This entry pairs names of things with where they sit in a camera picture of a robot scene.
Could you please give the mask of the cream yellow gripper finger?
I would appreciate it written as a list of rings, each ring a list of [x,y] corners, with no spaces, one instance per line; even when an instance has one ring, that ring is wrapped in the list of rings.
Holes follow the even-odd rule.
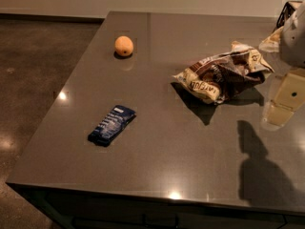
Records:
[[[290,69],[275,78],[265,108],[265,121],[276,127],[284,126],[305,103],[305,70]]]

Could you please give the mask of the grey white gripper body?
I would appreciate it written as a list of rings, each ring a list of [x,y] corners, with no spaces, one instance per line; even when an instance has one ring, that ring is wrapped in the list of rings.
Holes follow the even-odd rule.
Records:
[[[294,67],[305,67],[305,1],[282,26],[280,57]]]

